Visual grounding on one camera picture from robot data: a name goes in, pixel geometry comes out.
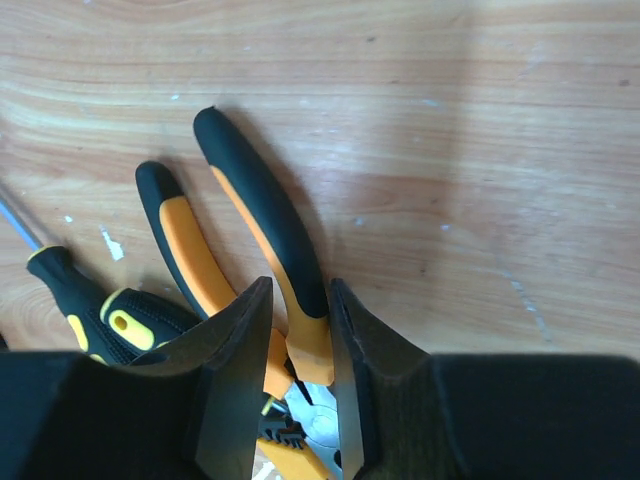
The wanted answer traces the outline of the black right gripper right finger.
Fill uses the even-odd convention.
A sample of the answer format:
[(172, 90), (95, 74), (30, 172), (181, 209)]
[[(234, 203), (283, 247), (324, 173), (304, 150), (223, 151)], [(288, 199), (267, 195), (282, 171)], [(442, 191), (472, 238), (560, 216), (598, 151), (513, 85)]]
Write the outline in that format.
[(372, 314), (342, 279), (329, 287), (346, 479), (464, 479), (435, 360)]

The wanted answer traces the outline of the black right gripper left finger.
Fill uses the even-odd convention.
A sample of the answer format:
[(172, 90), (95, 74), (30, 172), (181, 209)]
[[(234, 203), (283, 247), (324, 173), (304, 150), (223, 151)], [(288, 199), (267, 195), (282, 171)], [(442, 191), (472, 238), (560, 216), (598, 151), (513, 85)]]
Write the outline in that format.
[(201, 321), (148, 292), (116, 295), (126, 330), (97, 323), (93, 359), (115, 366), (92, 479), (247, 479), (258, 434), (272, 282)]

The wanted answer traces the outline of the black yellow thick screwdriver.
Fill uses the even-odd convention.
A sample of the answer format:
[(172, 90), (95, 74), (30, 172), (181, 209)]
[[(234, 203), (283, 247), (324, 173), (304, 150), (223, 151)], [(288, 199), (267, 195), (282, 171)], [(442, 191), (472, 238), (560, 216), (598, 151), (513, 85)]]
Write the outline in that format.
[(41, 280), (80, 349), (108, 364), (129, 364), (195, 327), (200, 319), (165, 298), (123, 288), (109, 293), (79, 268), (64, 245), (44, 243), (5, 189), (1, 213), (32, 250), (27, 271)]

